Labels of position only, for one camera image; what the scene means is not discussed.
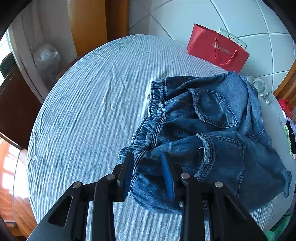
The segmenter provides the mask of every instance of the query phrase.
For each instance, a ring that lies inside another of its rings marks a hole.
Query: white curtain
[[[32,54],[45,42],[39,23],[38,1],[32,1],[8,28],[10,47],[26,83],[43,103],[49,93],[48,88],[37,71]]]

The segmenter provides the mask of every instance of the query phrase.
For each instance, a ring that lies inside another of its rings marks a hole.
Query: red paper bag
[[[249,54],[241,46],[206,27],[194,24],[187,46],[188,54],[225,70],[239,73]]]

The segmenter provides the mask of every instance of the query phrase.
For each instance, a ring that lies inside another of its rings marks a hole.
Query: light blue striped sheet
[[[95,182],[112,172],[145,115],[151,81],[223,72],[174,40],[147,35],[115,40],[80,59],[49,93],[32,130],[28,186],[37,222],[73,182]],[[277,200],[252,214],[260,227],[270,226],[275,204],[281,206]],[[148,212],[130,197],[114,203],[114,219],[118,241],[179,239],[181,216]]]

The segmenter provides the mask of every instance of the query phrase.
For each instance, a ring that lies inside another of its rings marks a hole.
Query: wall
[[[67,0],[38,0],[39,20],[46,41],[51,43],[60,53],[59,70],[62,70],[76,57]]]
[[[150,34],[188,44],[193,24],[223,28],[250,54],[243,71],[274,91],[296,58],[296,45],[261,0],[131,0],[129,34]]]

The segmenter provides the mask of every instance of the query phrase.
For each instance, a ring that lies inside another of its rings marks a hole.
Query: window
[[[9,48],[8,34],[6,31],[6,33],[4,34],[2,39],[0,40],[0,63],[6,57],[6,55],[8,55],[9,53],[11,53],[11,50]],[[4,80],[4,77],[3,77],[2,73],[0,72],[0,85],[2,84],[3,80]]]

